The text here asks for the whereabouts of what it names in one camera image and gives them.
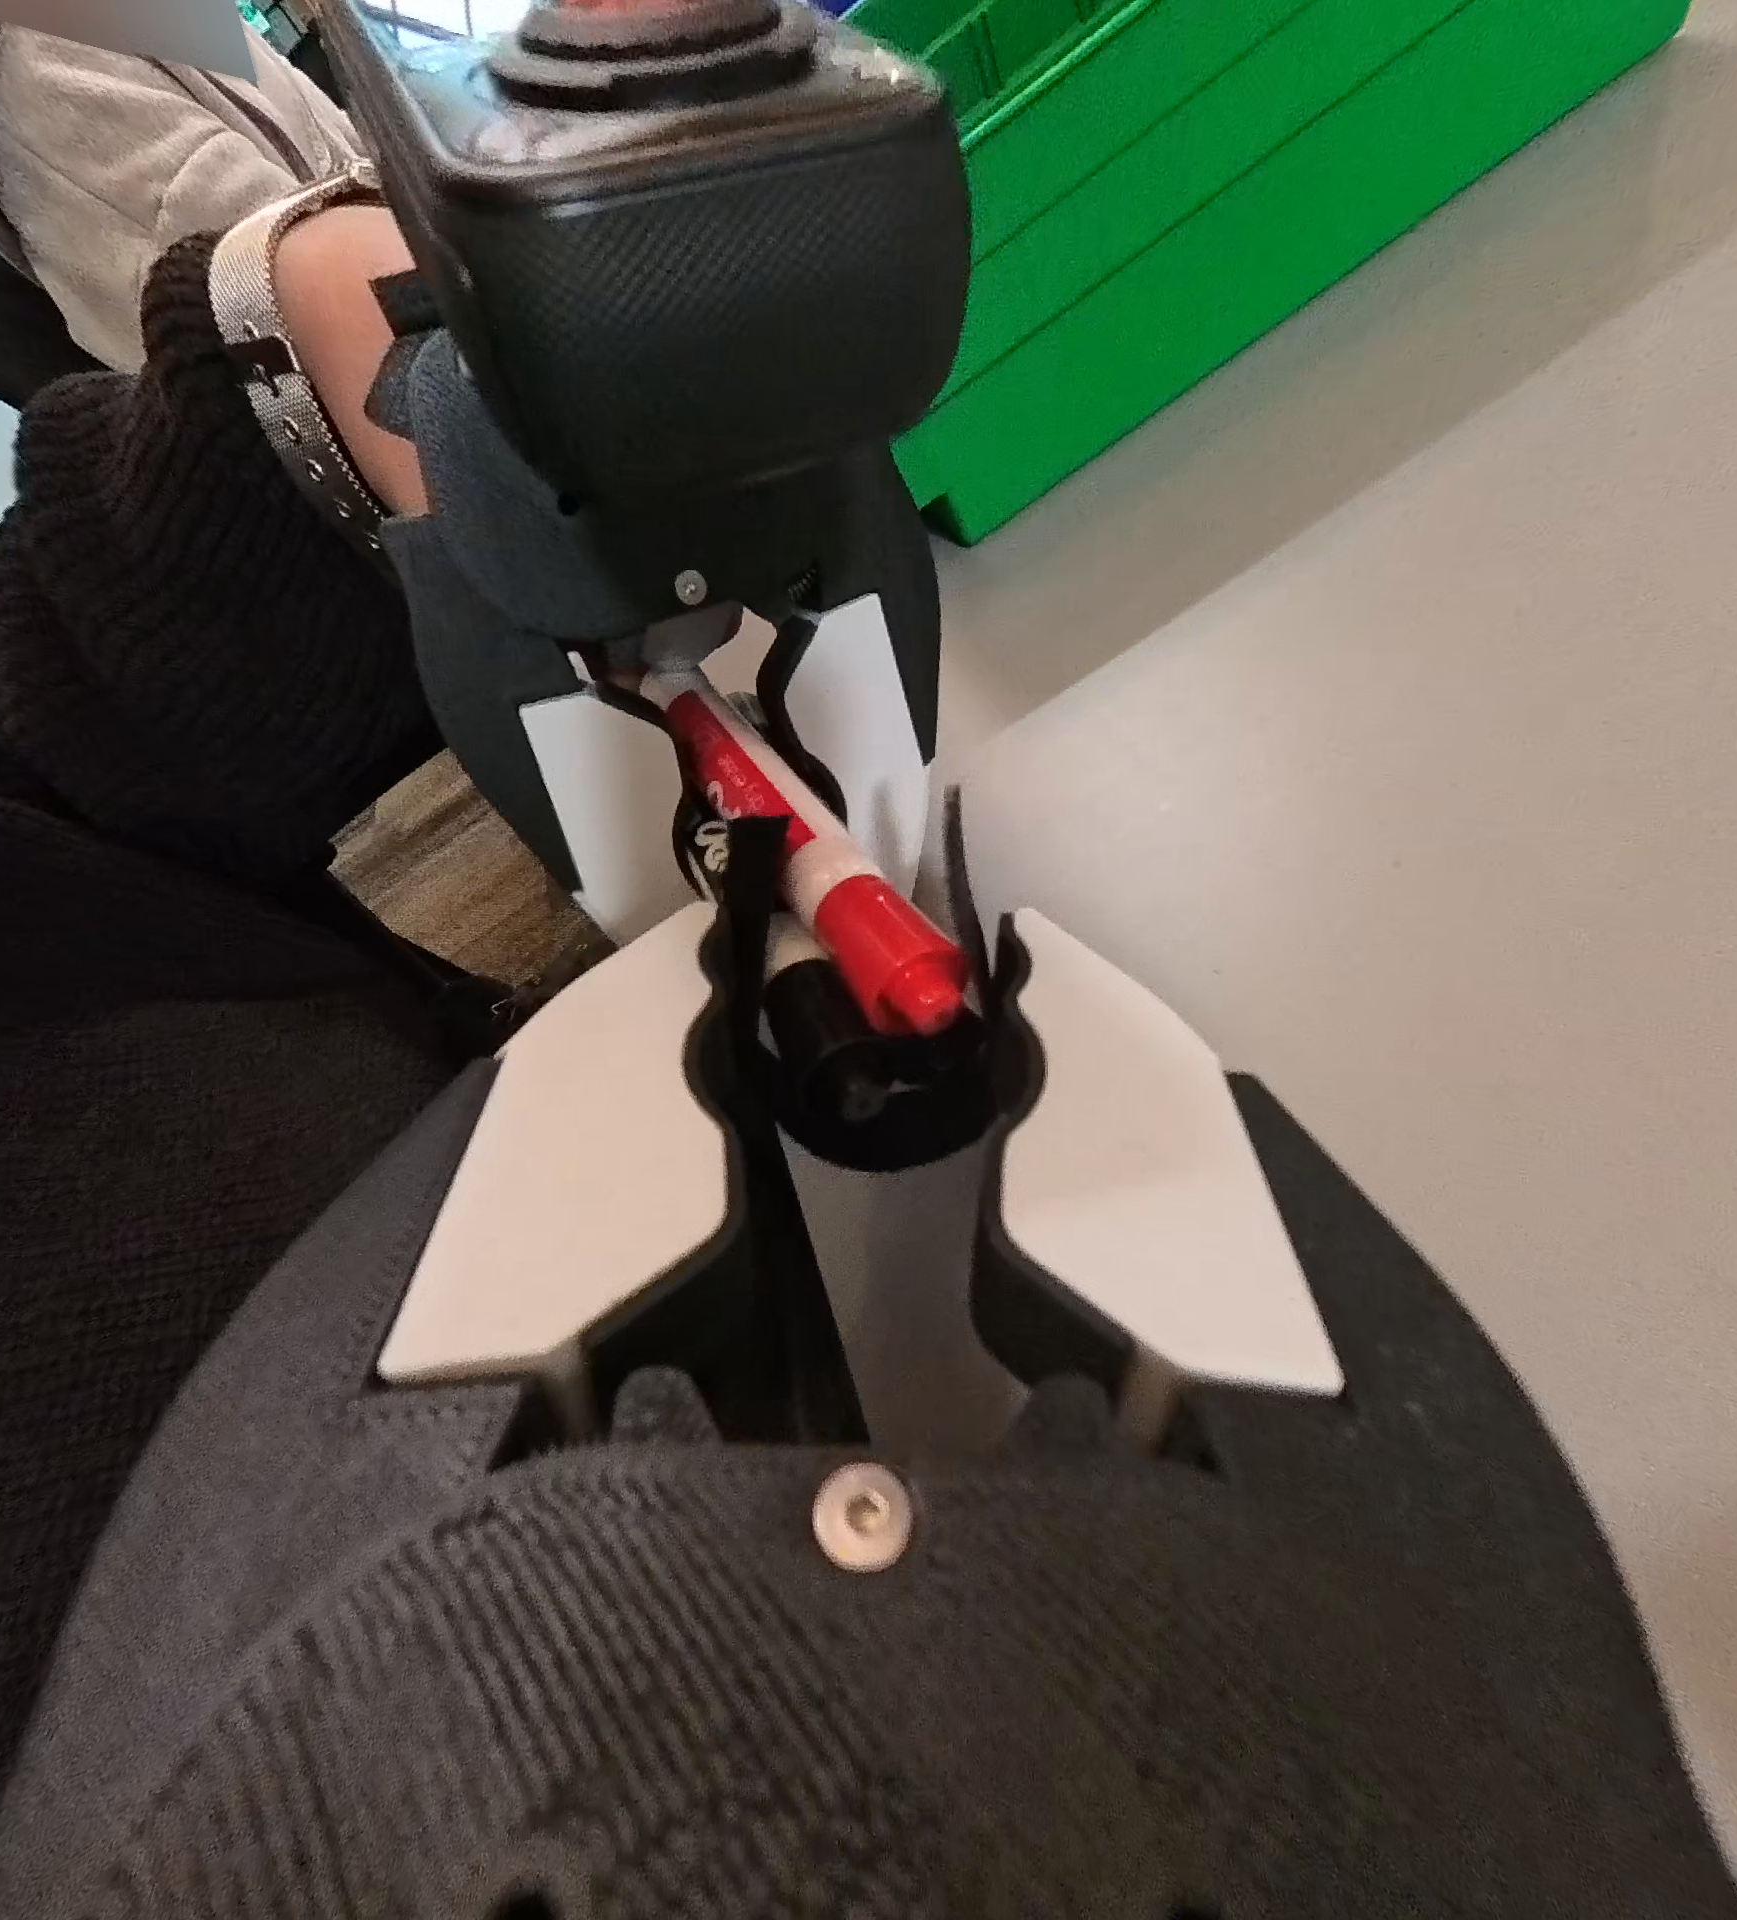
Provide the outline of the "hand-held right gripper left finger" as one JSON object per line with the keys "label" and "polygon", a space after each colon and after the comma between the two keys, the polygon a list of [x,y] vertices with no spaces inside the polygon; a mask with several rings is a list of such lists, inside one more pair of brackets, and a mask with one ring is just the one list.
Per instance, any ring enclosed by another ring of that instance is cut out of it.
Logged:
{"label": "hand-held right gripper left finger", "polygon": [[686,1080],[711,929],[711,906],[677,910],[502,1047],[379,1381],[537,1381],[558,1415],[599,1412],[599,1332],[730,1208],[722,1128]]}

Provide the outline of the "person's left hand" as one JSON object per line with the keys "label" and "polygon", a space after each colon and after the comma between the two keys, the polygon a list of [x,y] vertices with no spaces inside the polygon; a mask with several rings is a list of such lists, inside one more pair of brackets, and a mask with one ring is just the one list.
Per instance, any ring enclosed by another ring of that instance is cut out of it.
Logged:
{"label": "person's left hand", "polygon": [[272,288],[305,378],[336,428],[359,479],[389,516],[425,516],[417,448],[381,428],[369,393],[397,337],[374,282],[413,268],[382,205],[329,205],[295,223],[272,256]]}

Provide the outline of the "red dry erase marker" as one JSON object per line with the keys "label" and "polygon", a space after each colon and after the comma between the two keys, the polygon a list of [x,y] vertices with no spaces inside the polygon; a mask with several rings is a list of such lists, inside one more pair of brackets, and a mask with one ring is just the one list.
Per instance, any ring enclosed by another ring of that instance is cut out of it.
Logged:
{"label": "red dry erase marker", "polygon": [[935,1041],[967,1013],[967,952],[906,900],[851,828],[694,666],[656,666],[640,695],[729,825],[779,823],[774,893],[840,972],[868,1024]]}

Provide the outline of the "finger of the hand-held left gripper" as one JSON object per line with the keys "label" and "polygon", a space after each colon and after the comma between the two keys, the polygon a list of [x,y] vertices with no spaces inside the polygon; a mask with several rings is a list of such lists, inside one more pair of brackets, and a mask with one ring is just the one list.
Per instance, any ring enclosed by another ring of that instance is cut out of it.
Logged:
{"label": "finger of the hand-held left gripper", "polygon": [[672,830],[682,774],[664,727],[599,684],[521,706],[563,852],[553,873],[600,927],[656,927],[691,900]]}
{"label": "finger of the hand-held left gripper", "polygon": [[849,830],[908,898],[928,847],[932,748],[920,741],[880,596],[786,618],[763,661],[763,704],[826,771]]}

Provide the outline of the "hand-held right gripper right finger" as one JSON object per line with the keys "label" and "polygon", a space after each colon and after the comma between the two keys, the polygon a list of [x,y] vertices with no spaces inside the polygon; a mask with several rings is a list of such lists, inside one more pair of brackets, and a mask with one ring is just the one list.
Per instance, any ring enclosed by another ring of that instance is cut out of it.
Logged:
{"label": "hand-held right gripper right finger", "polygon": [[999,925],[989,1015],[985,1351],[1025,1388],[1094,1384],[1142,1452],[1210,1388],[1344,1403],[1215,1047],[1030,908]]}

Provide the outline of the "black knit sweater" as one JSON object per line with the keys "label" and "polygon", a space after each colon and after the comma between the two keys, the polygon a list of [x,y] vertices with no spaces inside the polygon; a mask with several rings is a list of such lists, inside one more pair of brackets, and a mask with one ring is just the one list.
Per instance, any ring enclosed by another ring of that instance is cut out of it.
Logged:
{"label": "black knit sweater", "polygon": [[264,1272],[448,1078],[324,876],[282,903],[0,796],[0,1792],[167,1407]]}

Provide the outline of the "green plastic bin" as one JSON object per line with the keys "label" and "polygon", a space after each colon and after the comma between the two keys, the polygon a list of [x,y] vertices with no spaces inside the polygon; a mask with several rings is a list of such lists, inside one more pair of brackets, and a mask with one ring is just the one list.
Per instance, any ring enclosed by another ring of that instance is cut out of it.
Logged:
{"label": "green plastic bin", "polygon": [[973,547],[1665,46],[1688,2],[877,2],[974,268],[895,457]]}

